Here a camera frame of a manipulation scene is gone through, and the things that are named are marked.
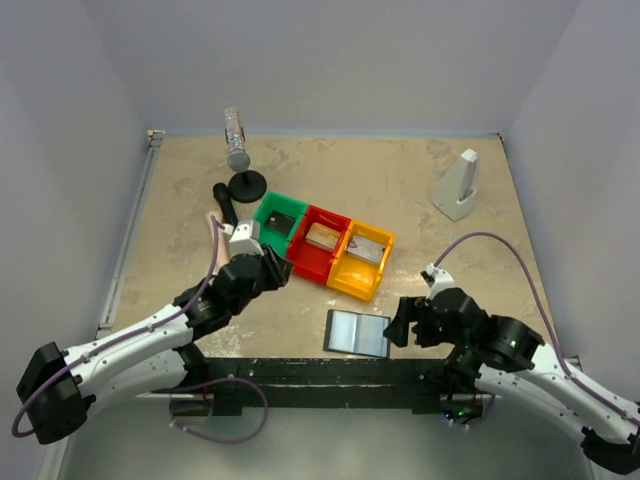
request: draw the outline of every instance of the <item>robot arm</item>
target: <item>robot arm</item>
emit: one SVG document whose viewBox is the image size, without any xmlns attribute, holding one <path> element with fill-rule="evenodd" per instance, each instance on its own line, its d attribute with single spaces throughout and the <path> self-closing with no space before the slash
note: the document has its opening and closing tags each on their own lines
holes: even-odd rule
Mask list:
<svg viewBox="0 0 640 480">
<path fill-rule="evenodd" d="M 426 297 L 403 297 L 385 331 L 407 345 L 409 324 L 421 347 L 450 343 L 454 349 L 439 379 L 456 388 L 477 387 L 551 415 L 576 438 L 585 455 L 621 474 L 640 467 L 638 406 L 620 398 L 570 364 L 561 365 L 552 345 L 511 317 L 489 315 L 451 275 L 429 265 L 422 276 Z M 567 367 L 568 373 L 561 367 Z"/>
<path fill-rule="evenodd" d="M 192 342 L 228 325 L 262 292 L 285 286 L 293 268 L 270 246 L 256 248 L 251 227 L 241 222 L 230 240 L 236 247 L 249 245 L 251 253 L 234 255 L 210 284 L 201 282 L 149 318 L 100 340 L 63 351 L 55 343 L 36 350 L 17 392 L 41 444 L 77 430 L 89 411 L 197 383 L 189 377 L 207 379 L 204 357 Z M 18 431 L 17 421 L 14 435 L 31 433 Z"/>
</svg>

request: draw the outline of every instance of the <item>tabletop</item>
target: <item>tabletop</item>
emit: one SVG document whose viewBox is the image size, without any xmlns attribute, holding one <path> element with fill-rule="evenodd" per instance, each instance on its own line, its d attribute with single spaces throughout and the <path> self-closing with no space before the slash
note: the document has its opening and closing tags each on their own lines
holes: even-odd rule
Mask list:
<svg viewBox="0 0 640 480">
<path fill-rule="evenodd" d="M 436 182 L 467 148 L 480 157 L 478 199 L 453 222 L 429 201 Z M 402 296 L 426 295 L 425 266 L 461 235 L 477 230 L 509 240 L 531 269 L 547 306 L 502 143 L 489 138 L 249 137 L 251 168 L 270 191 L 393 232 L 395 243 L 374 300 L 292 276 L 289 284 L 253 300 L 229 326 L 200 339 L 210 357 L 344 357 L 323 351 L 328 309 L 393 317 Z M 145 188 L 114 331 L 155 313 L 206 273 L 212 241 L 205 213 L 211 189 L 233 172 L 224 136 L 169 137 Z M 235 203 L 249 219 L 260 202 Z M 458 286 L 488 313 L 522 320 L 548 339 L 520 266 L 500 243 L 472 238 L 443 262 Z M 447 345 L 392 347 L 393 358 L 440 358 Z"/>
</svg>

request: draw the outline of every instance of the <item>gray wall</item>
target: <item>gray wall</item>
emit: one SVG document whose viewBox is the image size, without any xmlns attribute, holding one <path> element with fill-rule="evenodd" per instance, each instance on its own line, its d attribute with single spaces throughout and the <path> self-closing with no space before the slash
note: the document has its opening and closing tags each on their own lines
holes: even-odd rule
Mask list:
<svg viewBox="0 0 640 480">
<path fill-rule="evenodd" d="M 579 0 L 82 0 L 145 122 L 251 132 L 506 129 Z"/>
<path fill-rule="evenodd" d="M 43 447 L 14 440 L 31 354 L 95 333 L 144 160 L 145 134 L 84 7 L 0 6 L 0 465 L 35 478 Z"/>
<path fill-rule="evenodd" d="M 640 400 L 640 3 L 583 0 L 506 136 L 569 353 Z"/>
</svg>

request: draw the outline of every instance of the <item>black metal frame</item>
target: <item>black metal frame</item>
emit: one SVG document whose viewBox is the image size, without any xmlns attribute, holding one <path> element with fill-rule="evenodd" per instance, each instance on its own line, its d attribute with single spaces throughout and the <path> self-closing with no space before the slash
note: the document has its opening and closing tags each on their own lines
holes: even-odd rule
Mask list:
<svg viewBox="0 0 640 480">
<path fill-rule="evenodd" d="M 208 358 L 210 378 L 231 375 L 255 382 L 272 408 L 406 409 L 414 414 L 441 413 L 446 394 L 430 373 L 441 371 L 440 359 Z M 241 415 L 243 407 L 262 402 L 235 383 L 211 388 L 213 415 Z M 202 401 L 175 400 L 175 414 L 203 415 Z"/>
</svg>

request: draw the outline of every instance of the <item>green bin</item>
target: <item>green bin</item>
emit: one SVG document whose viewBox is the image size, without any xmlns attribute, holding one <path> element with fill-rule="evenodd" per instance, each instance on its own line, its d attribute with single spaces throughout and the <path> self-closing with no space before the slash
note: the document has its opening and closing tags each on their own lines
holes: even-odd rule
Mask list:
<svg viewBox="0 0 640 480">
<path fill-rule="evenodd" d="M 309 205 L 306 203 L 285 197 L 279 193 L 268 192 L 253 217 L 254 220 L 260 223 L 260 243 L 271 245 L 278 255 L 285 258 L 289 243 L 295 235 L 308 206 Z M 266 222 L 274 211 L 289 215 L 296 219 L 289 235 L 285 236 L 282 233 L 267 227 Z"/>
</svg>

